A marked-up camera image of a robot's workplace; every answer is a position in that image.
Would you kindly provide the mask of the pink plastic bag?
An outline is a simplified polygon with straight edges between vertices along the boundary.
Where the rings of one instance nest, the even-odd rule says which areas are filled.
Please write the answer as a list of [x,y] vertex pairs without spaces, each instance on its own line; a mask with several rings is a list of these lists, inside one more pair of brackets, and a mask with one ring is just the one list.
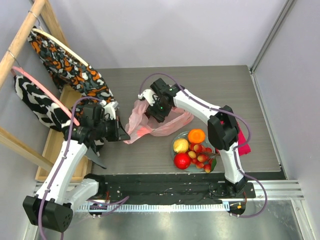
[[175,107],[170,111],[164,122],[159,123],[154,117],[146,115],[149,106],[145,100],[136,100],[134,102],[128,123],[125,125],[125,131],[130,136],[129,140],[124,141],[125,144],[133,144],[145,135],[154,137],[169,136],[188,125],[194,119],[191,113]]

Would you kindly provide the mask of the fake yellow pear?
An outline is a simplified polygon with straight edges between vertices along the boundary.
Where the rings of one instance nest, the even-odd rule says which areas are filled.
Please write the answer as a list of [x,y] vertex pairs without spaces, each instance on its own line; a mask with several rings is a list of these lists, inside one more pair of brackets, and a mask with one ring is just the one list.
[[189,142],[185,138],[176,139],[173,143],[173,151],[175,153],[185,153],[189,149]]

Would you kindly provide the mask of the fake orange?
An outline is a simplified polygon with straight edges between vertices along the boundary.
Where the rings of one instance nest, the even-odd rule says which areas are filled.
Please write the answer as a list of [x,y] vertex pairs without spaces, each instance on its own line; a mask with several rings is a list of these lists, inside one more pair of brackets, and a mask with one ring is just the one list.
[[189,131],[187,139],[192,144],[200,144],[206,138],[206,134],[202,129],[194,128]]

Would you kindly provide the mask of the fake red apple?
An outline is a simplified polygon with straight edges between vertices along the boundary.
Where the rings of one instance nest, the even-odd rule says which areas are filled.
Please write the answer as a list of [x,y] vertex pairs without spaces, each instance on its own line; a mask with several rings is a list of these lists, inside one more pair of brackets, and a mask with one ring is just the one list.
[[181,170],[187,169],[191,164],[191,158],[187,153],[178,153],[173,159],[174,165]]

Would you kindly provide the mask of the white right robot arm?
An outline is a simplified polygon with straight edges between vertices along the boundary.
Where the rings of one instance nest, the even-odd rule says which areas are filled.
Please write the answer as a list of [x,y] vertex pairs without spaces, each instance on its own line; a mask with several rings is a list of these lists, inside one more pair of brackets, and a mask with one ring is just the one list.
[[146,112],[159,123],[164,122],[175,107],[192,114],[205,123],[206,137],[210,144],[218,150],[222,159],[226,193],[233,198],[243,193],[246,179],[239,162],[238,134],[240,129],[229,106],[212,105],[177,83],[172,86],[166,84],[162,78],[154,81],[149,89],[142,90],[138,98],[149,103]]

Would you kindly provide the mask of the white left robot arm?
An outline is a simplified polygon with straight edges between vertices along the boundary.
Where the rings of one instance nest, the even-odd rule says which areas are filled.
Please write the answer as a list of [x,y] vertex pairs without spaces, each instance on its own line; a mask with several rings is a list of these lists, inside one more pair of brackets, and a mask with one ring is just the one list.
[[90,198],[102,199],[107,185],[102,176],[89,173],[73,190],[68,191],[72,176],[83,156],[104,168],[91,145],[105,138],[109,142],[129,140],[117,118],[118,103],[85,105],[74,126],[64,134],[60,153],[48,177],[34,196],[26,196],[22,206],[32,225],[63,233],[69,227],[74,211]]

